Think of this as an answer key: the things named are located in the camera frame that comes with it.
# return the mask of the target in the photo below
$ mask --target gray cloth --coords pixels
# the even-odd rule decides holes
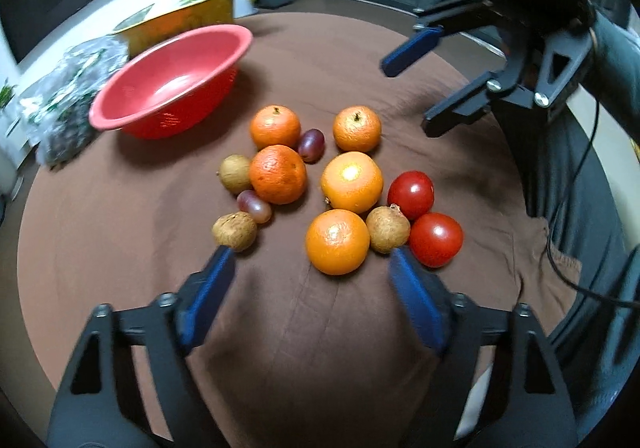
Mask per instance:
[[[598,14],[593,69],[584,86],[634,139],[640,138],[640,47],[637,39]],[[569,109],[546,128],[506,108],[496,117],[523,181],[527,212],[551,219],[588,145]],[[582,263],[580,285],[603,295],[639,298],[640,254],[628,253],[609,183],[594,151],[561,209],[554,244]],[[550,335],[583,439],[604,417],[640,356],[638,313],[578,294]]]

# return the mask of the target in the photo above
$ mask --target red tomato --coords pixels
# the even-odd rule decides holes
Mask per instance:
[[[433,183],[424,172],[411,170],[400,174],[389,187],[386,204],[397,204],[404,216],[413,221],[433,206]]]
[[[443,213],[427,213],[411,226],[409,248],[428,268],[441,268],[460,251],[464,237],[455,219]]]

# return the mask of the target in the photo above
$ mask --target brown tablecloth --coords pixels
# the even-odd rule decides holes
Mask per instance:
[[[276,209],[238,274],[207,342],[189,358],[197,384],[232,446],[396,446],[436,362],[417,342],[387,280],[387,258],[369,253],[345,278],[311,268],[304,237],[325,210],[318,183],[337,154],[334,115],[366,104],[382,117],[373,154],[390,181],[423,170],[434,210],[465,230],[460,254],[440,275],[480,305],[530,303],[550,330],[574,294],[543,256],[546,222],[530,219],[518,173],[492,117],[427,139],[421,113],[465,83],[431,55],[400,78],[378,70],[403,37],[373,24],[316,14],[274,14],[242,22],[255,43],[233,92],[206,121],[163,141],[119,132],[101,136],[63,170],[41,169],[18,247],[18,284],[34,350],[53,384],[92,308],[146,305],[177,289],[215,248],[212,223],[236,209],[216,170],[229,154],[254,154],[248,122],[276,103],[303,129],[325,132],[328,148],[308,166],[302,200]],[[577,280],[579,266],[567,272]],[[160,419],[148,370],[143,394]]]

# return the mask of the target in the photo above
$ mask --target mandarin orange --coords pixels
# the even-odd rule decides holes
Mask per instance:
[[[260,109],[249,124],[251,138],[258,149],[269,145],[296,147],[300,139],[300,120],[295,112],[282,105]]]
[[[347,107],[334,120],[334,140],[343,151],[369,152],[380,143],[382,123],[364,105]]]
[[[355,213],[366,212],[375,205],[384,183],[378,165],[362,152],[334,157],[320,178],[320,188],[329,204]]]
[[[347,210],[329,210],[316,217],[306,231],[306,255],[326,275],[346,275],[357,269],[369,250],[364,221]]]
[[[284,145],[270,145],[252,159],[249,180],[263,201],[289,204],[305,192],[306,167],[296,151]]]

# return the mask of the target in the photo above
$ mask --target black cable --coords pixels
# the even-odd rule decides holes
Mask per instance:
[[[560,271],[560,269],[558,268],[558,265],[556,265],[556,261],[554,260],[554,257],[551,254],[552,237],[553,237],[554,229],[556,227],[558,214],[560,213],[560,210],[562,209],[564,204],[569,199],[569,195],[571,194],[571,191],[574,188],[575,181],[578,179],[578,176],[580,175],[580,171],[582,170],[583,165],[587,161],[587,156],[589,155],[589,152],[591,152],[591,149],[593,149],[593,140],[596,137],[596,131],[598,130],[599,120],[600,120],[600,103],[596,100],[596,115],[593,122],[593,131],[591,132],[591,137],[589,138],[589,143],[587,144],[587,148],[582,154],[580,163],[578,163],[578,168],[575,169],[573,179],[564,189],[564,194],[562,194],[562,198],[560,199],[558,206],[556,206],[556,209],[554,210],[551,216],[551,220],[549,221],[549,235],[546,238],[546,245],[545,245],[546,256],[548,257],[549,262],[551,263],[551,267],[556,272],[556,275],[560,278],[560,280],[563,281],[566,285],[568,285],[572,289],[575,289],[578,293],[585,295],[585,297],[593,298],[593,300],[614,305],[616,307],[625,307],[628,309],[640,309],[640,301],[638,300],[619,300],[618,298],[607,297],[606,295],[601,295],[600,293],[596,293],[591,289],[580,287],[578,284],[575,284],[574,282],[570,281],[568,278],[564,276],[564,274],[562,274],[562,271]]]

